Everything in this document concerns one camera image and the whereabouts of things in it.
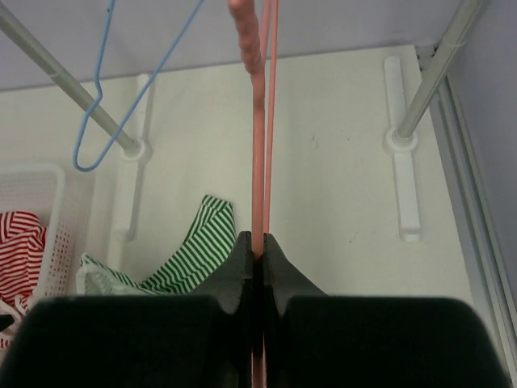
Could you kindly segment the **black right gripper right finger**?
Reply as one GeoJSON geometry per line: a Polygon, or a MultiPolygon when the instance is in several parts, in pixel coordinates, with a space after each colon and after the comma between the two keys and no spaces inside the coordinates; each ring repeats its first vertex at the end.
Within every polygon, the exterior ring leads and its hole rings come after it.
{"type": "Polygon", "coordinates": [[[269,387],[508,387],[487,330],[445,297],[330,296],[264,238],[269,387]]]}

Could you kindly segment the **pink wire hanger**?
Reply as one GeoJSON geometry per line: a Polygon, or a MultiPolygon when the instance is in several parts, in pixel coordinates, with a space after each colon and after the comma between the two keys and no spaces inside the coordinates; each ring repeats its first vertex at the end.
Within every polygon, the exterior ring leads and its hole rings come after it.
{"type": "Polygon", "coordinates": [[[252,85],[251,251],[254,267],[261,268],[264,237],[270,231],[280,3],[265,1],[261,19],[257,16],[253,1],[229,1],[228,6],[238,33],[242,63],[252,85]]]}

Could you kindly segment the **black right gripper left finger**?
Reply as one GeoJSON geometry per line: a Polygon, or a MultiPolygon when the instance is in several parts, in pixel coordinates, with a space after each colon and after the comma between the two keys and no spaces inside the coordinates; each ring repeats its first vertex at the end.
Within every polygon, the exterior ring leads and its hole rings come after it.
{"type": "Polygon", "coordinates": [[[253,256],[241,233],[193,292],[55,297],[23,320],[4,387],[249,387],[253,256]]]}

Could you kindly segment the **green striped tank top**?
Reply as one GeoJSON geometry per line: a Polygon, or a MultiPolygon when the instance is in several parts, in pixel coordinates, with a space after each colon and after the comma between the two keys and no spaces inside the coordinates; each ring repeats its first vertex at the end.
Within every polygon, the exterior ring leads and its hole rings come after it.
{"type": "Polygon", "coordinates": [[[138,282],[84,253],[76,272],[77,294],[184,295],[196,289],[227,260],[235,242],[232,204],[206,195],[179,249],[153,274],[138,282]]]}

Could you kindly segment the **red striped tank top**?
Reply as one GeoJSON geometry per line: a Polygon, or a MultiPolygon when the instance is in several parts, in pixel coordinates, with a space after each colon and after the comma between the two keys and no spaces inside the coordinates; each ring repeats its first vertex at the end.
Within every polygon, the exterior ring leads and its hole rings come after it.
{"type": "Polygon", "coordinates": [[[40,277],[47,228],[27,211],[1,214],[1,313],[14,322],[1,330],[1,349],[9,347],[21,319],[33,304],[40,277]]]}

